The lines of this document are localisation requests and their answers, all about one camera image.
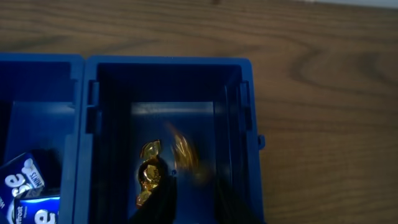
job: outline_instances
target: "wood grain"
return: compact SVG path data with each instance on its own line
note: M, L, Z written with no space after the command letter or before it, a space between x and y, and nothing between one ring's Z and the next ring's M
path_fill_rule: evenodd
M0 51L247 57L266 220L398 222L398 11L266 0L0 1Z

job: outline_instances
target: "blue mint package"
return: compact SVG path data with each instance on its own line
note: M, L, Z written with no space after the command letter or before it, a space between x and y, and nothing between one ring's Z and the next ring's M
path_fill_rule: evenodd
M14 198L29 189L45 186L43 175L31 153L24 153L0 167L0 211L12 221Z
M18 195L14 202L15 224L55 224L60 207L59 189L31 189Z

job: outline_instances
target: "wooden table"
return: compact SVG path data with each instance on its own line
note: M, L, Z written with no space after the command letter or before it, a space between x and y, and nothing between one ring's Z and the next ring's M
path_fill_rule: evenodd
M260 0L0 1L0 51L247 57L266 220L398 222L398 11Z

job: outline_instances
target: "blue container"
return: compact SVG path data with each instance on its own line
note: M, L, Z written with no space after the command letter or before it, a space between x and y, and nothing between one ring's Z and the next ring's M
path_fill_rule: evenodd
M94 56L83 84L75 223L136 212L141 147L161 139L174 166L171 122L263 220L252 68L238 58ZM216 223L214 186L177 173L176 223Z
M0 160L54 152L63 166L63 223L73 217L83 66L79 55L0 54Z

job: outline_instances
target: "storage box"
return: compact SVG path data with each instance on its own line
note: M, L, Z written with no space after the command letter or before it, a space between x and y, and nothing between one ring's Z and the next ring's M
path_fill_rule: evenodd
M60 152L61 223L126 222L137 209L141 147L161 139L175 172L166 122L263 219L265 142L248 60L94 56L83 72L79 56L17 54L1 55L0 65L0 150L5 161L35 147ZM176 176L175 222L216 223L213 184Z
M79 55L0 54L0 160L52 151L63 164L64 223L72 223L75 203L83 62Z

